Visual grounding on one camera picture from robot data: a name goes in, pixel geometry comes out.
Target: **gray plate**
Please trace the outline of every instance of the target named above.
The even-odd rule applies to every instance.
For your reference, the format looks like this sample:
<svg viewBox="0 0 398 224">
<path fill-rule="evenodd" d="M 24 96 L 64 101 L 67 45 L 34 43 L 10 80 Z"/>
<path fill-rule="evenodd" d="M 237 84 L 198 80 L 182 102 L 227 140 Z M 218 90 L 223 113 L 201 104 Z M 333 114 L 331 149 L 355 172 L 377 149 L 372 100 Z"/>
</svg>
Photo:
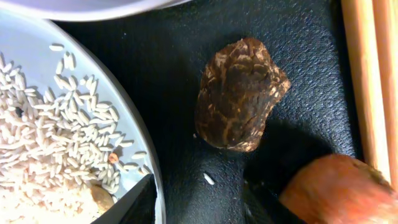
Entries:
<svg viewBox="0 0 398 224">
<path fill-rule="evenodd" d="M 54 42 L 63 44 L 65 49 L 61 52 L 51 51 L 49 45 Z M 164 195 L 154 146 L 137 108 L 117 79 L 92 53 L 54 23 L 0 10 L 0 52 L 4 54 L 6 63 L 12 60 L 14 65 L 22 67 L 27 86 L 36 86 L 40 93 L 50 87 L 56 96 L 66 93 L 59 89 L 53 79 L 57 63 L 66 50 L 75 54 L 76 69 L 73 72 L 64 70 L 62 75 L 69 77 L 73 74 L 80 80 L 93 74 L 98 79 L 98 101 L 112 102 L 120 117 L 116 131 L 126 134 L 126 140 L 134 140 L 131 147 L 122 150 L 120 160 L 123 163 L 146 165 L 153 172 L 158 192 L 156 223 L 165 223 Z M 88 92 L 83 86 L 79 86 L 78 90 L 82 93 Z M 146 151 L 146 157 L 132 160 L 131 156 L 137 151 Z M 122 197 L 141 178 L 142 175 L 137 170 L 131 170 L 128 174 L 122 173 L 119 190 L 115 195 Z"/>
</svg>

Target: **dried shiitake mushroom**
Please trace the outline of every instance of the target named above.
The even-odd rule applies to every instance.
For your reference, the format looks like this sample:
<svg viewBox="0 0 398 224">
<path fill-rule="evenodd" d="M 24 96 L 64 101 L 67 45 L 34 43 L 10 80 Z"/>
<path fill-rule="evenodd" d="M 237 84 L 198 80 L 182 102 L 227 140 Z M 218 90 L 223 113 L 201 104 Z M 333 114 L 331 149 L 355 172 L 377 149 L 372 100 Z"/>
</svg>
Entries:
<svg viewBox="0 0 398 224">
<path fill-rule="evenodd" d="M 197 132 L 214 147 L 253 151 L 268 114 L 289 88 L 261 41 L 246 38 L 230 44 L 216 53 L 202 75 Z"/>
</svg>

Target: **plate rim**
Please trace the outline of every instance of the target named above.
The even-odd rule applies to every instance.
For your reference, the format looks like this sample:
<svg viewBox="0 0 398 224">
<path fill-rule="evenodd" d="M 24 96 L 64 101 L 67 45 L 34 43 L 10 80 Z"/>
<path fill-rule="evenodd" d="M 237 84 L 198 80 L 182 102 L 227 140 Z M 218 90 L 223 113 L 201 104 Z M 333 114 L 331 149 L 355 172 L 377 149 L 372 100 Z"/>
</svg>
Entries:
<svg viewBox="0 0 398 224">
<path fill-rule="evenodd" d="M 90 22 L 117 19 L 132 16 L 138 13 L 162 8 L 170 3 L 171 0 L 140 0 L 138 2 L 125 4 L 122 6 L 111 7 L 102 10 L 92 11 L 48 11 L 37 7 L 27 7 L 18 3 L 0 0 L 2 9 L 16 14 L 30 15 L 39 19 L 51 19 L 55 21 L 68 22 Z"/>
<path fill-rule="evenodd" d="M 110 84 L 112 84 L 111 88 L 114 88 L 117 96 L 122 99 L 121 106 L 127 109 L 127 112 L 129 113 L 133 122 L 135 122 L 137 126 L 137 131 L 142 137 L 143 145 L 146 148 L 148 148 L 149 160 L 152 163 L 153 175 L 155 177 L 155 183 L 157 186 L 157 200 L 160 201 L 160 211 L 162 218 L 161 223 L 166 224 L 165 198 L 164 198 L 162 174 L 160 172 L 160 166 L 159 166 L 159 158 L 157 157 L 154 143 L 152 141 L 152 138 L 150 137 L 145 122 L 141 117 L 141 114 L 139 113 L 134 102 L 128 95 L 127 91 L 119 83 L 119 80 L 90 50 L 88 50 L 83 44 L 79 43 L 79 41 L 77 41 L 74 37 L 66 33 L 63 29 L 61 29 L 61 27 L 56 25 L 54 22 L 47 19 L 30 18 L 22 14 L 16 14 L 10 11 L 5 11 L 0 9 L 0 14 L 2 13 L 12 17 L 18 17 L 19 19 L 28 19 L 31 22 L 32 20 L 35 20 L 35 23 L 42 23 L 46 26 L 49 26 L 51 29 L 55 29 L 64 38 L 66 38 L 67 41 L 69 41 L 72 45 L 74 45 L 80 51 L 82 56 L 86 57 L 88 60 L 91 60 L 91 62 L 93 62 L 98 67 L 98 70 L 103 72 L 104 78 L 108 79 Z"/>
</svg>

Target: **black cutting mat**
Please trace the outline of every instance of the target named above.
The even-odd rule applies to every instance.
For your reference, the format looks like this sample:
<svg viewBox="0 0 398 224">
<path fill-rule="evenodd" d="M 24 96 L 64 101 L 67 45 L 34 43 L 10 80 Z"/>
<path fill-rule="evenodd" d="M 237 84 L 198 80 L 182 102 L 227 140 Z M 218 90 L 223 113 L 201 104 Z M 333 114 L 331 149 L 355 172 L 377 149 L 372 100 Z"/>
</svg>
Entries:
<svg viewBox="0 0 398 224">
<path fill-rule="evenodd" d="M 140 111 L 158 153 L 168 223 L 243 223 L 247 161 L 278 194 L 315 156 L 332 150 L 362 158 L 337 4 L 194 0 L 112 21 L 57 24 L 113 72 Z M 248 36 L 265 43 L 292 88 L 269 116 L 257 152 L 210 149 L 193 137 L 201 73 L 216 51 Z"/>
</svg>

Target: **white bowl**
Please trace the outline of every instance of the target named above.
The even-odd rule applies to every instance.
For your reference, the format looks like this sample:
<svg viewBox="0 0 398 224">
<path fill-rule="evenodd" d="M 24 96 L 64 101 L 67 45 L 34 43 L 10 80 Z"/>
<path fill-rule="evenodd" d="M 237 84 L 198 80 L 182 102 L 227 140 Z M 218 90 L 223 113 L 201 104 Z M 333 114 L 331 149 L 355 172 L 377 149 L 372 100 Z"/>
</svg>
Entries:
<svg viewBox="0 0 398 224">
<path fill-rule="evenodd" d="M 155 175 L 157 186 L 157 200 L 155 204 L 156 224 L 166 223 L 165 202 L 160 176 L 159 162 L 156 151 L 146 130 L 137 108 L 129 95 L 117 81 L 116 77 L 88 50 L 74 41 L 67 33 L 57 27 L 53 22 L 44 19 L 35 19 L 0 10 L 0 55 L 5 63 L 14 62 L 14 66 L 21 66 L 25 74 L 26 84 L 35 86 L 41 93 L 50 87 L 55 96 L 66 93 L 59 89 L 53 76 L 58 61 L 66 50 L 73 52 L 76 59 L 76 69 L 64 69 L 62 76 L 73 75 L 77 80 L 93 74 L 98 80 L 96 92 L 98 101 L 112 102 L 119 113 L 120 120 L 116 131 L 125 134 L 125 139 L 134 140 L 134 144 L 125 147 L 119 159 L 122 163 L 136 163 L 147 166 Z M 65 46 L 63 51 L 53 52 L 49 49 L 52 43 Z M 79 85 L 80 93 L 87 93 L 87 89 Z M 145 151 L 146 157 L 139 160 L 132 159 L 137 151 Z M 119 190 L 115 193 L 117 198 L 122 197 L 142 179 L 137 170 L 121 173 Z"/>
<path fill-rule="evenodd" d="M 0 8 L 57 21 L 100 21 L 190 0 L 0 0 Z"/>
</svg>

